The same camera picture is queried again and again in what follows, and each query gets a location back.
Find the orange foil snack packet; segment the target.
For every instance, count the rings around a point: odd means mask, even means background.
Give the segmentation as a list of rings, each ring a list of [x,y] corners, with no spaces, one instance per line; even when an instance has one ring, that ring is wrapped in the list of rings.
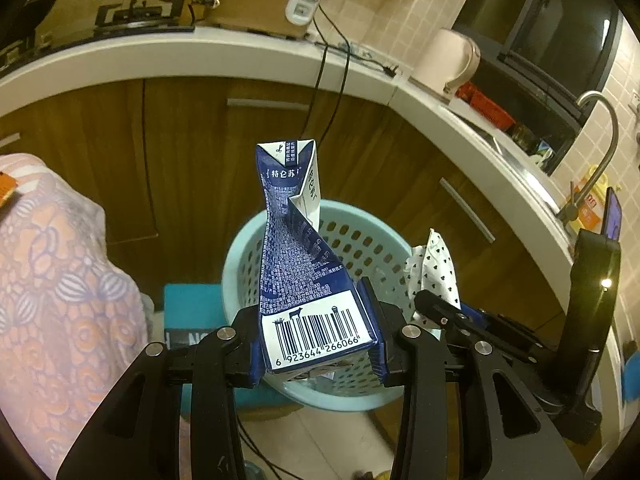
[[[17,189],[17,180],[5,172],[0,172],[0,207],[3,207]]]

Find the light blue trash basket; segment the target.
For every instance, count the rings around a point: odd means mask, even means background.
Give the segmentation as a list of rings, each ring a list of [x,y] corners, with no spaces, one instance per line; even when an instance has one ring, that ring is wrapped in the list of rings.
[[[310,219],[291,203],[247,222],[222,272],[227,321],[258,307],[258,366],[265,381],[313,408],[364,412],[402,395],[385,387],[368,352],[381,348],[378,300],[413,320],[409,244],[353,206],[322,200]]]

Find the floral pink tablecloth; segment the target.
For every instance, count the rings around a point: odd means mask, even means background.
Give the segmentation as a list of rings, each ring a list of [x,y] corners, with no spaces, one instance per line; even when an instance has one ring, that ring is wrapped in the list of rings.
[[[81,429],[149,341],[137,284],[106,253],[101,206],[38,157],[2,156],[1,411],[54,478]]]

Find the black gas stove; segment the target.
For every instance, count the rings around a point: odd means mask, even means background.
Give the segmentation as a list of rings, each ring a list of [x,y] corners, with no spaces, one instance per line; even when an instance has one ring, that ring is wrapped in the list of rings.
[[[62,34],[43,26],[55,3],[56,0],[29,0],[24,6],[1,40],[2,72],[14,70],[50,52],[94,40],[166,30],[172,32],[174,29],[192,32],[194,29],[194,13],[190,4],[191,23],[180,24],[184,0],[157,0],[151,4],[146,0],[128,0],[126,3],[99,6],[93,22],[83,20],[81,24],[84,26]]]

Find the white electric kettle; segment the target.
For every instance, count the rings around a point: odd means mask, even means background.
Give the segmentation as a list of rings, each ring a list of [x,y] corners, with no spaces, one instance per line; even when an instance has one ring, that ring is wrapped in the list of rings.
[[[480,47],[470,37],[441,28],[432,37],[409,80],[444,102],[471,80],[480,66]]]

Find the teal box on floor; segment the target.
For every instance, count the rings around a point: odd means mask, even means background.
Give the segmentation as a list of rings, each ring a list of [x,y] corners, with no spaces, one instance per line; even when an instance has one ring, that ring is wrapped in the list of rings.
[[[214,328],[228,325],[219,284],[167,284],[163,291],[164,337],[169,349],[193,346]],[[265,382],[254,389],[236,389],[236,409],[257,419],[279,418],[300,405]]]

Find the white dotted paper napkin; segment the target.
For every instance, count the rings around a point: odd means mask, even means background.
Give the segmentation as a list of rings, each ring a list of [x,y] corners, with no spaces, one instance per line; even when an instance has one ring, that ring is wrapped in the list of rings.
[[[428,290],[458,310],[461,309],[454,262],[444,239],[434,229],[428,232],[424,245],[411,248],[411,255],[405,263],[404,278],[411,307],[414,307],[416,295]]]

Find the black microwave oven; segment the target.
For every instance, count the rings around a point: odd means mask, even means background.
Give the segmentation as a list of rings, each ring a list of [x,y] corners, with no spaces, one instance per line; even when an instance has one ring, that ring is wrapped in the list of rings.
[[[552,174],[577,139],[620,44],[614,0],[466,0],[454,30],[480,47],[473,84],[552,151]]]

